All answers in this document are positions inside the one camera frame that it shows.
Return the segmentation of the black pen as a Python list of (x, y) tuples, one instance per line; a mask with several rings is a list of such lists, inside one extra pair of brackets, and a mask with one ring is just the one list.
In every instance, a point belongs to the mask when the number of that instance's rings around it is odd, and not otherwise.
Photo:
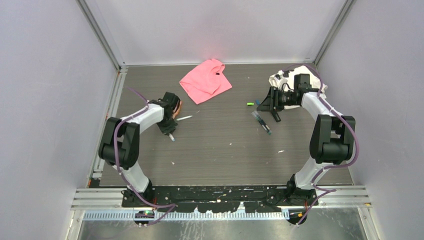
[(264, 128), (267, 129), (267, 125), (265, 121), (262, 119), (262, 117), (259, 115), (259, 113), (255, 110), (251, 113), (253, 117), (258, 121), (258, 123)]

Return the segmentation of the green gel pen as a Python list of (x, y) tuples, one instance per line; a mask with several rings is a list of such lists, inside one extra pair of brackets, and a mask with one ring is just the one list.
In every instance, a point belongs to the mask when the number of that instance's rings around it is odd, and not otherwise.
[(266, 124), (266, 122), (263, 120), (263, 118), (259, 115), (259, 113), (255, 110), (252, 112), (252, 115), (255, 117), (255, 119), (258, 121), (258, 123), (263, 127), (263, 129), (267, 132), (268, 135), (272, 134), (271, 129)]

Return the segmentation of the white blue marker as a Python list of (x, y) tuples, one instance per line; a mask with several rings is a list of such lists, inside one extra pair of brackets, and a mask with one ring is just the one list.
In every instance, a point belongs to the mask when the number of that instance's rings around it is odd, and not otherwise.
[(175, 138), (174, 138), (174, 136), (170, 133), (169, 135), (169, 138), (174, 142), (175, 141)]

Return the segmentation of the black green highlighter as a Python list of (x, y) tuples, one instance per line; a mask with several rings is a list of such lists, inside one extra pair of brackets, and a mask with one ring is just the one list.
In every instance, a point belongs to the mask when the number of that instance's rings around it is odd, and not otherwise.
[(281, 122), (281, 118), (280, 118), (280, 116), (279, 116), (279, 114), (278, 114), (277, 111), (271, 111), (270, 113), (271, 113), (272, 117), (274, 118), (274, 120), (277, 123)]

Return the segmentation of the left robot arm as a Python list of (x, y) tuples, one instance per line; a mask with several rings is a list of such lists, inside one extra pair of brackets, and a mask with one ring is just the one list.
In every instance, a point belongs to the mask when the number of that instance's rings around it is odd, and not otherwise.
[(173, 133), (178, 126), (176, 116), (181, 108), (180, 98), (166, 92), (158, 100), (147, 101), (141, 110), (121, 118), (110, 117), (105, 123), (98, 156), (122, 176), (127, 189), (134, 193), (134, 200), (142, 207), (153, 202), (154, 190), (152, 181), (138, 163), (140, 135), (157, 125), (162, 134), (174, 140)]

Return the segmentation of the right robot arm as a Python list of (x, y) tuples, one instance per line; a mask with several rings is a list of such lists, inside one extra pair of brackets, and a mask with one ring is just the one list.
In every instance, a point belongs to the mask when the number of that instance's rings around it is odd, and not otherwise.
[(271, 113), (274, 120), (280, 122), (279, 112), (285, 107), (297, 106), (307, 110), (315, 120), (309, 142), (310, 157), (287, 182), (283, 197), (290, 204), (298, 205), (316, 198), (316, 184), (329, 169), (351, 159), (356, 121), (334, 110), (318, 88), (312, 87), (309, 74), (294, 75), (293, 84), (287, 91), (284, 87), (271, 86), (256, 109)]

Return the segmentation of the white marker pen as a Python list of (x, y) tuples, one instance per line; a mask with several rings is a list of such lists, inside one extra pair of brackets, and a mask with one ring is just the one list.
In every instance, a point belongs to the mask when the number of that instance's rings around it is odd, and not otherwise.
[(183, 120), (190, 119), (190, 118), (192, 118), (192, 117), (193, 117), (193, 115), (188, 115), (188, 116), (184, 116), (184, 117), (179, 117), (179, 118), (177, 118), (177, 119), (176, 119), (176, 121), (183, 121)]

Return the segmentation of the white cloth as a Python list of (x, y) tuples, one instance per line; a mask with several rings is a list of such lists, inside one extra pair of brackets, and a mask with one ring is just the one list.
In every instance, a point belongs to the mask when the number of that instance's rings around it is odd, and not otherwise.
[(276, 87), (279, 90), (294, 90), (294, 77), (298, 74), (308, 74), (311, 87), (313, 89), (321, 89), (323, 99), (327, 98), (325, 91), (328, 86), (322, 83), (319, 72), (315, 68), (305, 64), (293, 64), (287, 67), (286, 70), (279, 70), (268, 78), (268, 82), (272, 87)]

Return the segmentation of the pink cloth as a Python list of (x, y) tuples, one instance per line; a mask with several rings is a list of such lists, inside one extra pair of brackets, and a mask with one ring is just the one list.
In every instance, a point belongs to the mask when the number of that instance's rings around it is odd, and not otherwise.
[(233, 86), (223, 71), (225, 64), (217, 59), (208, 59), (188, 72), (179, 84), (197, 105), (230, 90)]

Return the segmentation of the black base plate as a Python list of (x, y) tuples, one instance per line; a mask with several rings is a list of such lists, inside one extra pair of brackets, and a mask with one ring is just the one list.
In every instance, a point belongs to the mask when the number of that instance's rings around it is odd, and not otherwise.
[(160, 206), (158, 211), (176, 213), (234, 213), (240, 207), (246, 213), (276, 213), (282, 207), (306, 207), (316, 204), (315, 190), (298, 190), (285, 186), (210, 185), (155, 186), (144, 199)]

